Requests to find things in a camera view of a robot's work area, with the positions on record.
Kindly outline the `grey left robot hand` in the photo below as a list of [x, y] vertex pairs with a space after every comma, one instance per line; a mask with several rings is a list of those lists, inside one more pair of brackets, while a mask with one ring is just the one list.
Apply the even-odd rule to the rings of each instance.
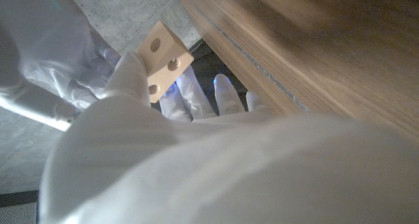
[[418, 146], [375, 125], [252, 110], [192, 122], [117, 64], [47, 160], [41, 223], [417, 223]]

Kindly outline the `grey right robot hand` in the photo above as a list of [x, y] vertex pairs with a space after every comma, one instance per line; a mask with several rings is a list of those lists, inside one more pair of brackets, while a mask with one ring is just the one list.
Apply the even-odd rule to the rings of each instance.
[[120, 59], [74, 0], [1, 0], [20, 71], [79, 109], [101, 98]]

